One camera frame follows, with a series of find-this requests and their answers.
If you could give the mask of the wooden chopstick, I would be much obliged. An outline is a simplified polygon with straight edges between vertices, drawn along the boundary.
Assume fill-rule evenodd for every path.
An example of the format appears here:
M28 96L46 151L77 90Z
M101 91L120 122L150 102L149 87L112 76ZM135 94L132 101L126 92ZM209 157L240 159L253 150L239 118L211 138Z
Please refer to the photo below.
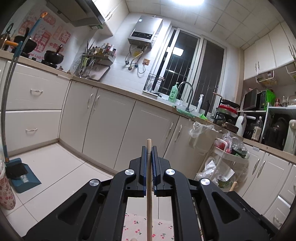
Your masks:
M234 189L238 186L238 183L236 181L233 182L231 188L229 189L229 192L234 191Z
M147 241L152 241L152 140L147 139Z

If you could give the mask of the chrome kitchen faucet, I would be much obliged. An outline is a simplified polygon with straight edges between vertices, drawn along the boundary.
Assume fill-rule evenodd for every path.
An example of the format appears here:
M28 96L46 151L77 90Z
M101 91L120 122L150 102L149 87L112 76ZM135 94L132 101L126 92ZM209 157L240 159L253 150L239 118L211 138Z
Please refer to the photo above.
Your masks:
M185 108L185 111L190 113L191 110L190 110L190 105L192 103L192 98L193 98L193 86L191 83L187 82L187 81L183 81L179 84L179 87L178 87L178 90L181 90L181 87L185 86L185 85L188 85L188 89L189 90L186 90L185 94L187 96L187 106Z

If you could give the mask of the green cleaning cloth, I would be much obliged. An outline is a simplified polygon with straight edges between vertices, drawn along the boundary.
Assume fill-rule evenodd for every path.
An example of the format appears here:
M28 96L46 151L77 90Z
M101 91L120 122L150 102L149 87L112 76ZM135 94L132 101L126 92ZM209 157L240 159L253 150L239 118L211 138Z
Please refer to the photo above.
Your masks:
M179 114L184 115L184 116L188 117L188 118L191 119L191 120L194 119L194 118L196 117L195 115L191 114L190 112L185 111L185 110L182 110L182 109L179 109L179 108L177 108L176 106L173 106L173 108L174 108Z

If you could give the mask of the green soap bottle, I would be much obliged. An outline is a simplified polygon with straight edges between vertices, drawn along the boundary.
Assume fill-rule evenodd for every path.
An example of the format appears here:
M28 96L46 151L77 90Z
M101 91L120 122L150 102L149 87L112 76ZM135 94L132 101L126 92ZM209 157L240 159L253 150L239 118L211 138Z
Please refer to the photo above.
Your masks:
M168 101L171 102L171 103L175 103L176 99L178 97L178 92L179 92L178 84L179 83L176 82L175 85L171 88L171 92L170 92L170 95L169 95L169 98L168 98Z

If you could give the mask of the white electric kettle pot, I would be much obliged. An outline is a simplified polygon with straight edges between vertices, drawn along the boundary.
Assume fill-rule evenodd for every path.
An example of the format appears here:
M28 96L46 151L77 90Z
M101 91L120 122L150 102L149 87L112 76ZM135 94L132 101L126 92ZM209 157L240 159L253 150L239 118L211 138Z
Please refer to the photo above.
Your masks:
M296 120L289 121L287 139L283 150L292 155L296 153Z

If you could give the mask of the red lidded pan stack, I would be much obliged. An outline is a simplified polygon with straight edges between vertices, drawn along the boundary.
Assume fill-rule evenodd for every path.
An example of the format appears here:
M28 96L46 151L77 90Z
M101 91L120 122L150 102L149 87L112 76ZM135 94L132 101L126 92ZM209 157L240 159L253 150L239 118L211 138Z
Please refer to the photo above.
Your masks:
M219 104L213 116L213 123L227 129L228 131L237 133L239 128L235 124L238 119L240 105L225 99L216 92L213 92L213 94L220 97Z

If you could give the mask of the white plastic jug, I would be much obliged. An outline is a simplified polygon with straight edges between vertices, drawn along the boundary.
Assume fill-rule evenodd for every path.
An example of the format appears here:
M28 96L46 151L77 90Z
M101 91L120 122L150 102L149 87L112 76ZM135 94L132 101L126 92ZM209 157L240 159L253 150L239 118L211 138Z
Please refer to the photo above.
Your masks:
M243 134L244 134L244 131L245 131L245 128L246 128L246 114L240 115L237 118L237 121L236 121L235 125L238 127L238 131L237 131L236 134L238 136L243 137Z

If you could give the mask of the window with bars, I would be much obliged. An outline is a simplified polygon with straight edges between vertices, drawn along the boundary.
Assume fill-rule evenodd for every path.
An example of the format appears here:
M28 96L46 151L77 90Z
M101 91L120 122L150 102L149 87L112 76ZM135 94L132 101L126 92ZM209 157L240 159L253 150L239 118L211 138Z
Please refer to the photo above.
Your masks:
M213 92L219 92L223 81L226 54L226 48L205 37L181 28L171 28L157 64L151 71L151 74L165 79L160 85L159 97L168 99L176 82L187 81L193 86L190 110L196 110L199 96L203 94L200 112L205 115L213 113L218 102ZM188 85L181 87L177 103L187 104L186 90L189 90Z

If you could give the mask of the black microwave oven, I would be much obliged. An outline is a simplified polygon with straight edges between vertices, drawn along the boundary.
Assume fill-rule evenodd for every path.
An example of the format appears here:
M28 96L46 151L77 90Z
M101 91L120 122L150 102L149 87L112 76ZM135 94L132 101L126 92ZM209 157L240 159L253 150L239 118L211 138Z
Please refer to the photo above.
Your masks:
M243 98L242 110L265 110L266 90L258 91L257 88L249 91Z

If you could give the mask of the blue dustpan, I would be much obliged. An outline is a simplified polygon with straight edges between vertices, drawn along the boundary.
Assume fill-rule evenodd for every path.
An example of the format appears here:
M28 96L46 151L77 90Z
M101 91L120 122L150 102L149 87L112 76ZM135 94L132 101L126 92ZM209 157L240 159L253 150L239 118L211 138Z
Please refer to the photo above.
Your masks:
M41 181L21 158L6 162L6 176L17 193L24 193L38 185Z

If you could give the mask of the green bag on shelf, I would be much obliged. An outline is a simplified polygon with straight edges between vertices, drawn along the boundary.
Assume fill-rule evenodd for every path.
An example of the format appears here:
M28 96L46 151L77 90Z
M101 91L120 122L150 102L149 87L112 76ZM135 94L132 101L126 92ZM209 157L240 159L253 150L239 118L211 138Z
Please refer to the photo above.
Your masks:
M271 89L266 89L265 91L265 102L270 106L273 106L275 103L275 93Z

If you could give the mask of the floral covered bin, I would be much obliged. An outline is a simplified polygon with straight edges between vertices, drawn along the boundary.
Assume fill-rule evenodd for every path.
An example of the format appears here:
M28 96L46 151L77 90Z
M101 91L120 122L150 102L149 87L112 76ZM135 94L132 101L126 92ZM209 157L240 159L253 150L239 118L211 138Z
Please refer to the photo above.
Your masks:
M3 161L1 161L0 202L6 210L12 210L16 205L16 199L6 176L6 167Z

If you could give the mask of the silver water heater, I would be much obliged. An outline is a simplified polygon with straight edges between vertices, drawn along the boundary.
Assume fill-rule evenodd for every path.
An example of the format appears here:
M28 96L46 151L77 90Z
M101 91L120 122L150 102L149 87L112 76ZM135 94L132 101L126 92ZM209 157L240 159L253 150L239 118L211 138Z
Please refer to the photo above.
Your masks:
M163 19L155 16L141 16L128 37L129 44L152 48L163 25Z

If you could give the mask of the black range hood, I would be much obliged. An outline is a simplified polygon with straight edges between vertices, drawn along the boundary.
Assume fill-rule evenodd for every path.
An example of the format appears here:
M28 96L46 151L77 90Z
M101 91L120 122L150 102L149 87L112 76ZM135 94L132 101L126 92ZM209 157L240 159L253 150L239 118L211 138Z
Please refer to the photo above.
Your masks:
M102 25L105 22L91 0L47 0L46 6L66 23L74 27Z

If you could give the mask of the wall spice rack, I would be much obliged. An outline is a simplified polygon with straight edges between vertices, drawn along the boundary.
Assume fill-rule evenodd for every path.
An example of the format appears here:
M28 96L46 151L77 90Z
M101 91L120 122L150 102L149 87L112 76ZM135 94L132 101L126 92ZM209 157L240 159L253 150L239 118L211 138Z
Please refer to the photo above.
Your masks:
M110 69L116 59L116 49L110 43L101 46L86 42L86 48L74 64L74 75L79 78L99 81Z

